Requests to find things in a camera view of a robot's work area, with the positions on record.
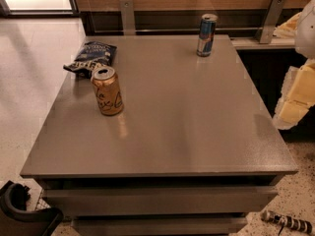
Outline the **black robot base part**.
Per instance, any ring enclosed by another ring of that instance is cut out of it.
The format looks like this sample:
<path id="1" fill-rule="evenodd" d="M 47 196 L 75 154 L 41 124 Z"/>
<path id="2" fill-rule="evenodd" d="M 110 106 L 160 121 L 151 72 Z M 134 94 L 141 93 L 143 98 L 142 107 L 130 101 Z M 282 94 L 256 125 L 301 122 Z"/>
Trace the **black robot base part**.
<path id="1" fill-rule="evenodd" d="M 27 210 L 29 189 L 11 180 L 0 189 L 0 236 L 50 236 L 63 220 L 56 207 Z"/>

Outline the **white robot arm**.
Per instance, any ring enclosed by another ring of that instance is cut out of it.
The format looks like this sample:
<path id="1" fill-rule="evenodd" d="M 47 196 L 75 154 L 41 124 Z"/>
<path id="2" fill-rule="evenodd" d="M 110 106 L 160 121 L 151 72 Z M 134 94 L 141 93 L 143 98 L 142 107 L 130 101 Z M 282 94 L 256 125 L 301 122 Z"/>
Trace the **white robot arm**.
<path id="1" fill-rule="evenodd" d="M 276 27 L 274 35 L 293 37 L 295 51 L 307 58 L 300 68 L 289 67 L 275 108 L 274 126 L 279 130 L 289 130 L 315 105 L 315 0 Z"/>

